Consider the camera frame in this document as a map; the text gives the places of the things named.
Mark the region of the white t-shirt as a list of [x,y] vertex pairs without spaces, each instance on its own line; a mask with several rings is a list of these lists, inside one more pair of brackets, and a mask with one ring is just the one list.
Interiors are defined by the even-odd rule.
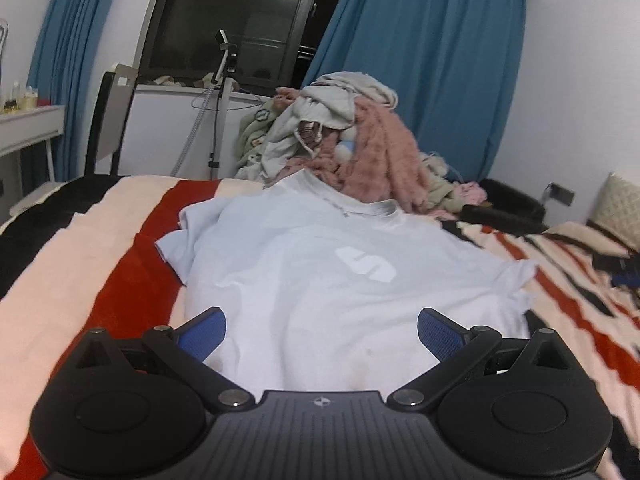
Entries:
[[418,316],[528,334],[536,264],[508,260],[407,214],[365,204],[305,171],[183,208],[157,249],[186,289],[186,315],[227,320],[207,364],[267,390],[389,394],[436,364]]

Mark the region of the striped fleece blanket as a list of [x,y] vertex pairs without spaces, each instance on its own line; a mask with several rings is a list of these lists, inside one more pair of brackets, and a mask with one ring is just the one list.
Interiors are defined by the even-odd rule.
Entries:
[[[179,283],[155,242],[179,211],[217,196],[246,195],[246,181],[95,176],[59,186],[1,229],[1,474],[39,479],[46,470],[28,434],[34,406],[58,361],[90,327],[134,337],[181,316]],[[486,224],[448,221],[462,240],[538,264],[528,285],[530,327],[550,327],[596,382],[613,417],[599,466],[605,479],[639,474],[639,294],[594,268],[625,247],[567,222],[513,236]]]

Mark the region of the pink fluffy blanket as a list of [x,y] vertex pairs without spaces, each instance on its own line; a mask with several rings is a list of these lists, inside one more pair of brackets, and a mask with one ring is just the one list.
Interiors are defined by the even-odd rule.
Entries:
[[349,159],[336,154],[338,131],[324,128],[318,153],[290,158],[276,179],[305,169],[360,202],[396,200],[409,214],[425,214],[430,177],[412,132],[396,113],[365,96],[355,99],[355,127],[355,147]]

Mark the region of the beige quilted headboard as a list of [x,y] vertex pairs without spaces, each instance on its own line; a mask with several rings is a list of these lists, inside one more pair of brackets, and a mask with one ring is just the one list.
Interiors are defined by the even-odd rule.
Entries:
[[638,252],[639,200],[638,183],[611,172],[600,189],[589,221]]

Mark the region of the light green garment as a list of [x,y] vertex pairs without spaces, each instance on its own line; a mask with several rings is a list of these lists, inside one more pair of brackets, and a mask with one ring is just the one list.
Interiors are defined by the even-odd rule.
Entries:
[[253,166],[260,161],[262,142],[279,115],[277,105],[273,100],[269,100],[241,119],[239,136],[234,148],[237,170]]

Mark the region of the black chair with grey back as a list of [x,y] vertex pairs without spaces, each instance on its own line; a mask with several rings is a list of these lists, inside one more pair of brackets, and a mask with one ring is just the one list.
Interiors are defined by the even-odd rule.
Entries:
[[116,64],[103,74],[93,109],[87,144],[84,176],[96,173],[96,163],[111,157],[110,176],[118,175],[122,142],[134,100],[138,71]]

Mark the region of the white dressing table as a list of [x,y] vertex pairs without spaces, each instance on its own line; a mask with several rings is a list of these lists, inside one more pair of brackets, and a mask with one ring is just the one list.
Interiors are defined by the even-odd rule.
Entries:
[[9,209],[11,218],[38,204],[61,185],[55,177],[52,140],[64,134],[65,107],[49,105],[1,115],[1,155],[43,143],[47,155],[48,180],[26,194]]

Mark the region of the grey-white hoodie on pile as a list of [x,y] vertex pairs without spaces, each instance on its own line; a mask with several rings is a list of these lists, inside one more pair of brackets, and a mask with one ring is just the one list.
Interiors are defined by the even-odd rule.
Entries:
[[370,75],[361,72],[337,72],[320,76],[299,91],[268,130],[260,146],[260,159],[254,179],[276,180],[286,162],[301,148],[311,155],[314,149],[299,131],[300,126],[318,126],[318,138],[323,129],[344,131],[355,125],[357,96],[369,98],[393,110],[398,104],[397,93]]

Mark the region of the white tripod stand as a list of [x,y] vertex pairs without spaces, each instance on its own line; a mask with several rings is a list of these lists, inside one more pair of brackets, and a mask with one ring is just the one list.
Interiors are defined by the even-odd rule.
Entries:
[[238,65],[238,47],[229,41],[227,33],[223,29],[219,29],[215,37],[216,44],[221,52],[221,59],[216,70],[216,73],[210,77],[209,85],[204,90],[204,98],[202,99],[201,106],[198,108],[198,114],[195,117],[192,128],[186,137],[186,142],[183,143],[180,154],[171,168],[171,177],[177,177],[180,172],[186,158],[189,155],[190,149],[198,136],[198,130],[200,130],[201,124],[204,120],[208,103],[211,99],[216,98],[216,104],[214,107],[215,119],[214,119],[214,133],[213,133],[213,147],[209,152],[208,168],[214,170],[217,168],[216,151],[217,151],[217,128],[219,125],[218,114],[226,114],[230,101],[230,94],[232,91],[232,76],[236,72],[236,66]]

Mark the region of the right blue curtain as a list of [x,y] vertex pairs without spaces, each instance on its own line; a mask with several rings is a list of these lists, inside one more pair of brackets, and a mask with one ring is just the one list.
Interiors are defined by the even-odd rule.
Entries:
[[304,81],[368,74],[425,153],[486,178],[518,78],[527,0],[338,0]]

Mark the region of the blue curtain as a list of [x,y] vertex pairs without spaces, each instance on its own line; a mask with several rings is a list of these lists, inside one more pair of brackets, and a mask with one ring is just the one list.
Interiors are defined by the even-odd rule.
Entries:
[[113,0],[50,0],[27,82],[43,99],[65,107],[65,130],[55,149],[56,175],[77,176],[81,126],[96,50]]
[[368,74],[425,153],[486,178],[518,78],[527,0],[338,0],[304,81]]

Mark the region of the left blue curtain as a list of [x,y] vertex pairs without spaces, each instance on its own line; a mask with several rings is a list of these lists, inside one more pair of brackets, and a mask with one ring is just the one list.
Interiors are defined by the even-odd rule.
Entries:
[[77,176],[81,126],[96,50],[113,0],[50,0],[27,82],[43,99],[65,107],[65,130],[55,149],[56,175]]

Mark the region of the dark window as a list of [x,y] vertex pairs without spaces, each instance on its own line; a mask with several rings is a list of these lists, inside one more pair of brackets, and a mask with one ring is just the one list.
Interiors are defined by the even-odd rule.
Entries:
[[234,79],[258,96],[302,86],[338,0],[156,0],[139,68],[142,84],[168,77],[195,87],[216,72],[224,32]]

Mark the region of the wall power socket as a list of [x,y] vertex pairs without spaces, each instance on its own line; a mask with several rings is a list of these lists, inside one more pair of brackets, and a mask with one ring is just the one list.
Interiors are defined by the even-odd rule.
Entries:
[[563,188],[559,184],[550,183],[549,198],[550,200],[555,200],[556,202],[564,205],[565,207],[570,207],[574,202],[575,193],[569,190],[568,188]]

